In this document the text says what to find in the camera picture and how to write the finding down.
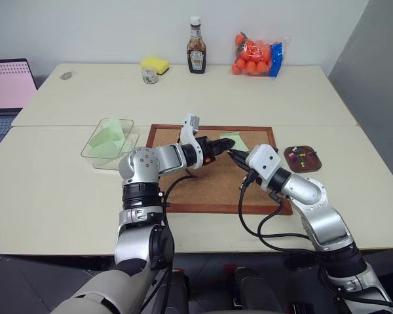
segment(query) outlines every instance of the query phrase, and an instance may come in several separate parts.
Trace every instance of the green sticky note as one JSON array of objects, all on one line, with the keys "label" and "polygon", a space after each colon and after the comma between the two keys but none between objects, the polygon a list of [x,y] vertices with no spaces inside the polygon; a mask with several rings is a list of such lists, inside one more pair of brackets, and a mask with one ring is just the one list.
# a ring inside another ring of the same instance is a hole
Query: green sticky note
[{"label": "green sticky note", "polygon": [[238,131],[238,132],[222,133],[221,135],[222,135],[222,136],[226,136],[226,135],[230,135],[230,136],[233,136],[233,135],[240,135],[240,132]]},{"label": "green sticky note", "polygon": [[119,141],[104,142],[100,145],[88,149],[88,153],[89,155],[95,158],[106,158],[106,159],[115,158],[118,156],[119,151],[121,149],[120,144],[115,142],[119,142]]},{"label": "green sticky note", "polygon": [[223,133],[220,134],[220,139],[232,139],[234,141],[234,146],[232,149],[238,149],[244,152],[247,152],[249,148],[246,146],[246,144],[243,142],[242,138],[240,137],[240,132],[232,132],[232,133]]},{"label": "green sticky note", "polygon": [[118,118],[109,118],[105,122],[102,123],[103,129],[109,129],[112,133],[116,135],[117,139],[125,139],[124,132],[122,130],[121,123],[119,123]]}]

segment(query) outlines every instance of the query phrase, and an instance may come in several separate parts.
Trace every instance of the orange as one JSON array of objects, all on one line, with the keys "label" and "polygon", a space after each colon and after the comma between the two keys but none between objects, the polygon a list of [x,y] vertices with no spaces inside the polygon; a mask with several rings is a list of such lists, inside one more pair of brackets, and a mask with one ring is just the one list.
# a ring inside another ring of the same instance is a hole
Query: orange
[{"label": "orange", "polygon": [[262,61],[267,63],[271,58],[271,46],[265,44],[262,47]]},{"label": "orange", "polygon": [[256,42],[255,42],[255,46],[258,47],[258,48],[262,48],[262,46],[263,46],[264,44],[265,44],[265,43],[264,43],[263,41],[256,41]]},{"label": "orange", "polygon": [[260,73],[266,73],[268,69],[268,65],[263,62],[260,61],[257,65],[256,65],[256,71],[259,71]]},{"label": "orange", "polygon": [[261,61],[262,55],[261,54],[252,54],[250,59],[255,62],[258,63],[259,61]]},{"label": "orange", "polygon": [[238,68],[238,66],[237,65],[235,65],[235,64],[233,64],[232,66],[231,66],[231,71],[233,72],[233,74],[240,74],[240,69]]},{"label": "orange", "polygon": [[250,51],[243,49],[242,52],[240,53],[240,57],[246,61],[249,61],[250,60]]},{"label": "orange", "polygon": [[271,59],[267,63],[267,75],[269,74],[269,71],[271,70],[272,62]]},{"label": "orange", "polygon": [[256,63],[253,61],[246,62],[246,69],[249,71],[249,73],[252,73],[256,70]]},{"label": "orange", "polygon": [[236,66],[243,69],[246,66],[246,61],[243,58],[238,58],[236,60]]},{"label": "orange", "polygon": [[251,40],[246,41],[246,48],[254,46],[254,45],[255,45],[255,43],[253,41],[251,41]]},{"label": "orange", "polygon": [[244,36],[242,34],[236,35],[236,38],[234,38],[234,43],[236,46],[240,46],[244,41]]}]

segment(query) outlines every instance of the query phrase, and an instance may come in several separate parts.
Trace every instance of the laptop screen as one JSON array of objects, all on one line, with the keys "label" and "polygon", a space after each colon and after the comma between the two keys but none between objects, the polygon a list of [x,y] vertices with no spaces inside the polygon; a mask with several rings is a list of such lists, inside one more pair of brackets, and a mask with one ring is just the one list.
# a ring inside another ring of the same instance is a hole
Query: laptop screen
[{"label": "laptop screen", "polygon": [[26,60],[0,60],[0,109],[23,108],[36,91]]}]

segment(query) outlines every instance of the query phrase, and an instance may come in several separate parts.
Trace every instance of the black cable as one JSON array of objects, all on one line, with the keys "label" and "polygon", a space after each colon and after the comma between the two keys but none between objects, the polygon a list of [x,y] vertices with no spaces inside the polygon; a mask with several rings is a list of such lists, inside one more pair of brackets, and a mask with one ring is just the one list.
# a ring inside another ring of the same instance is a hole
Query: black cable
[{"label": "black cable", "polygon": [[253,232],[252,230],[249,229],[248,225],[244,222],[244,218],[243,218],[243,213],[242,213],[242,205],[243,205],[243,199],[244,199],[244,193],[247,189],[247,187],[249,186],[251,182],[248,181],[244,181],[242,188],[240,189],[240,197],[239,197],[239,201],[238,201],[238,217],[240,219],[240,222],[243,225],[243,228],[251,235],[258,237],[259,240],[266,245],[267,247],[269,247],[270,249],[276,250],[276,251],[280,251],[280,252],[285,252],[285,253],[309,253],[309,254],[314,254],[316,255],[316,253],[314,251],[310,251],[310,250],[306,250],[306,249],[285,249],[285,248],[281,248],[281,247],[276,247],[274,245],[271,245],[269,243],[267,243],[263,238],[272,238],[272,237],[302,237],[303,239],[308,239],[309,237],[307,237],[306,235],[303,234],[293,234],[293,233],[284,233],[284,234],[261,234],[261,229],[262,226],[264,225],[264,223],[266,223],[266,221],[268,221],[269,219],[271,219],[273,216],[277,215],[281,209],[282,209],[282,201],[279,202],[279,206],[278,209],[273,212],[272,214],[268,215],[267,217],[265,217],[260,223],[259,226],[257,227],[257,232]]},{"label": "black cable", "polygon": [[351,296],[349,293],[341,292],[336,290],[329,282],[326,277],[326,273],[324,271],[323,266],[319,266],[318,269],[318,278],[320,283],[327,288],[334,296],[350,300],[352,302],[357,302],[357,303],[365,303],[365,304],[375,304],[375,305],[381,305],[381,306],[387,306],[387,307],[393,307],[393,302],[388,302],[388,301],[382,301],[382,300],[372,300],[372,299],[363,299],[363,298],[357,298],[355,296]]},{"label": "black cable", "polygon": [[[264,223],[266,223],[266,221],[268,221],[269,219],[271,219],[273,216],[279,214],[279,212],[281,212],[282,210],[282,201],[278,201],[278,199],[275,199],[278,203],[278,209],[276,209],[272,214],[266,216],[258,225],[257,227],[257,233],[253,232],[252,230],[249,229],[249,227],[246,225],[246,223],[244,222],[243,219],[243,214],[242,214],[242,204],[243,204],[243,199],[244,199],[244,193],[247,189],[247,187],[255,181],[255,178],[257,177],[257,173],[255,171],[250,171],[248,173],[248,175],[245,177],[244,182],[242,184],[242,187],[240,189],[240,197],[239,197],[239,202],[238,202],[238,216],[240,219],[240,222],[243,225],[243,228],[251,235],[258,237],[259,240],[266,245],[267,247],[269,247],[270,249],[276,250],[276,251],[281,251],[281,252],[285,252],[285,253],[309,253],[309,254],[313,254],[313,255],[317,255],[316,252],[314,251],[310,251],[310,250],[306,250],[306,249],[285,249],[285,248],[281,248],[281,247],[276,247],[274,245],[271,245],[269,243],[267,243],[264,238],[270,238],[270,237],[286,237],[286,236],[297,236],[297,237],[303,237],[303,238],[309,238],[309,237],[304,237],[303,235],[300,234],[269,234],[269,235],[265,235],[265,234],[261,234],[261,229],[262,226],[264,225]],[[319,266],[319,270],[318,270],[318,279],[319,282],[325,287],[327,288],[334,296],[337,296],[339,298],[342,299],[346,299],[346,300],[350,300],[352,302],[358,302],[358,303],[364,303],[364,304],[375,304],[375,305],[381,305],[381,306],[387,306],[387,307],[392,307],[393,308],[393,303],[392,302],[387,302],[387,301],[382,301],[382,300],[370,300],[370,299],[363,299],[363,298],[357,298],[355,296],[352,296],[350,294],[347,294],[345,292],[341,292],[339,290],[336,290],[329,282],[328,279],[326,277],[326,274],[324,272],[324,267],[323,266]]]},{"label": "black cable", "polygon": [[[191,178],[195,178],[194,175],[192,175],[190,173],[190,175],[186,175],[183,177],[180,177],[179,179],[175,180],[167,189],[165,195],[164,195],[164,199],[163,199],[163,204],[162,204],[162,210],[163,210],[163,221],[164,221],[164,225],[169,228],[169,223],[168,223],[168,219],[167,219],[167,214],[166,214],[166,208],[168,206],[168,197],[169,194],[173,191],[174,187],[181,182],[182,180],[185,179],[191,179]],[[143,305],[141,306],[140,309],[140,313],[145,309],[145,307],[147,305],[149,305],[151,299],[154,298],[154,296],[156,295],[157,291],[159,290],[159,288],[162,286],[164,280],[167,278],[167,283],[166,283],[166,292],[164,294],[164,298],[163,298],[163,306],[162,306],[162,313],[164,314],[164,312],[166,311],[166,304],[168,301],[168,297],[169,297],[169,289],[170,289],[170,283],[172,280],[172,272],[173,272],[173,262],[169,263],[168,267],[166,268],[163,277],[160,279],[160,281],[157,283],[157,286],[154,288],[154,290],[152,291],[152,293],[149,295],[149,297],[146,299],[146,301],[143,303]]]},{"label": "black cable", "polygon": [[160,278],[160,281],[157,283],[157,286],[155,286],[154,290],[152,291],[152,293],[149,295],[149,297],[146,299],[146,301],[143,303],[143,305],[141,306],[140,312],[141,313],[145,307],[147,305],[149,305],[151,299],[153,299],[153,297],[156,295],[157,291],[159,290],[159,288],[162,286],[164,280],[166,279],[166,276],[168,275],[168,269],[166,268],[164,271],[163,276]]},{"label": "black cable", "polygon": [[[165,195],[164,195],[164,199],[163,199],[163,221],[164,221],[164,225],[167,227],[167,229],[170,229],[169,227],[169,222],[168,222],[168,217],[167,217],[167,213],[166,213],[166,208],[168,206],[168,197],[170,195],[170,193],[173,191],[174,187],[181,181],[186,180],[186,179],[192,179],[195,178],[194,175],[190,174],[190,175],[185,175],[183,177],[180,177],[178,179],[176,179],[167,189]],[[173,245],[173,252],[175,254],[175,241],[172,238],[172,245]],[[164,292],[164,296],[163,296],[163,303],[162,303],[162,311],[161,314],[164,314],[164,312],[166,311],[166,306],[169,300],[169,290],[170,290],[170,283],[172,282],[172,272],[173,272],[173,258],[172,261],[169,263],[168,266],[168,271],[167,271],[167,282],[166,282],[166,291]]]},{"label": "black cable", "polygon": [[184,175],[183,177],[180,177],[178,179],[176,179],[168,188],[168,190],[166,191],[165,195],[164,195],[164,200],[163,200],[163,221],[164,224],[166,225],[166,227],[169,228],[169,223],[168,223],[168,217],[166,214],[166,208],[168,206],[168,197],[169,194],[171,193],[171,191],[174,189],[174,187],[181,182],[182,180],[186,180],[186,179],[192,179],[195,178],[194,175],[190,174],[190,175]]},{"label": "black cable", "polygon": [[164,312],[166,311],[166,307],[168,305],[170,283],[172,282],[172,271],[173,271],[173,260],[169,263],[168,266],[168,279],[167,279],[168,281],[166,283],[166,291],[164,292],[162,311],[160,312],[160,314],[164,314]]},{"label": "black cable", "polygon": [[197,177],[197,176],[194,175],[192,172],[190,172],[190,171],[188,170],[188,168],[186,168],[185,171],[186,171],[186,173],[187,173],[188,175],[192,175],[194,178]]}]

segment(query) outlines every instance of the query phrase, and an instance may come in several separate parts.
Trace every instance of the white table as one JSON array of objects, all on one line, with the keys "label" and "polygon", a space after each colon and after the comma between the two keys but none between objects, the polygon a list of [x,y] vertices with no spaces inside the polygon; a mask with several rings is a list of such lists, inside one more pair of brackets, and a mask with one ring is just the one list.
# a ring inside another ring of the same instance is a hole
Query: white table
[{"label": "white table", "polygon": [[[93,169],[80,156],[92,131],[88,126],[21,127],[5,137],[0,144],[0,254],[113,254],[121,178],[117,171]],[[133,132],[144,145],[149,127]],[[323,167],[308,175],[327,187],[359,248],[393,247],[393,176],[359,127],[277,126],[273,132],[281,153],[300,144],[318,151]],[[246,215],[246,220],[254,229],[261,217]],[[168,218],[179,253],[268,250],[243,230],[237,215],[176,213]],[[303,232],[297,213],[274,217],[267,227],[268,232]],[[271,242],[311,248],[302,239]]]},{"label": "white table", "polygon": [[[71,71],[68,80],[60,76]],[[231,74],[207,66],[203,75],[172,65],[154,85],[139,65],[60,64],[13,126],[95,126],[108,116],[137,126],[177,124],[188,112],[202,125],[353,126],[341,98],[318,66],[283,67],[277,78]]]}]

